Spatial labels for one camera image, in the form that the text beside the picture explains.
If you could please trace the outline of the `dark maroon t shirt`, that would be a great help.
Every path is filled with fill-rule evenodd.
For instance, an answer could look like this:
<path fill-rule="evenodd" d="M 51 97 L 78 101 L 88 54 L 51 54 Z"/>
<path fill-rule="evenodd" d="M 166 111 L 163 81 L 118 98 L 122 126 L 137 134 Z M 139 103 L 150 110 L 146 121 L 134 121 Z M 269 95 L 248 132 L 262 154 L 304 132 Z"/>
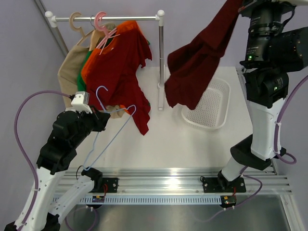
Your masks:
<path fill-rule="evenodd" d="M 170 77 L 165 95 L 170 107 L 185 105 L 194 110 L 224 56 L 238 19 L 240 0 L 228 0 L 189 44 L 167 57 Z"/>

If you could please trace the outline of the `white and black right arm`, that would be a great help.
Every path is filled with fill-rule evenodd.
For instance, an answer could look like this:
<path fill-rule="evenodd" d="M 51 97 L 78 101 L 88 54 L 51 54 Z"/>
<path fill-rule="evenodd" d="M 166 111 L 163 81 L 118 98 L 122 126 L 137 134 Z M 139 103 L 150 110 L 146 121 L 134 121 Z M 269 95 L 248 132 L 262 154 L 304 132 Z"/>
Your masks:
<path fill-rule="evenodd" d="M 247 107 L 253 133 L 231 147 L 231 158 L 218 173 L 218 187 L 229 191 L 246 167 L 266 169 L 273 158 L 287 154 L 280 144 L 282 115 L 293 92 L 289 73 L 308 65 L 308 29 L 284 31 L 288 20 L 305 0 L 245 0 L 239 14 L 250 19 L 244 68 Z"/>

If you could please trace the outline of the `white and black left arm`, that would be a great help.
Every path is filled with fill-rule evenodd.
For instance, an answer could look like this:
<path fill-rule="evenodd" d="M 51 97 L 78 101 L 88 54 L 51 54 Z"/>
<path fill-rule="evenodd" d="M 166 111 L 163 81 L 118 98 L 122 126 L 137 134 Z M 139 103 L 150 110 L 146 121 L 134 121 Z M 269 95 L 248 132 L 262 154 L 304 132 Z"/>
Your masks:
<path fill-rule="evenodd" d="M 55 203 L 56 188 L 74 157 L 77 147 L 91 132 L 105 130 L 110 115 L 98 111 L 66 111 L 57 116 L 47 143 L 41 148 L 35 181 L 19 218 L 7 224 L 6 231 L 58 231 L 72 208 L 89 192 L 103 189 L 103 174 L 83 170 L 75 184 Z"/>

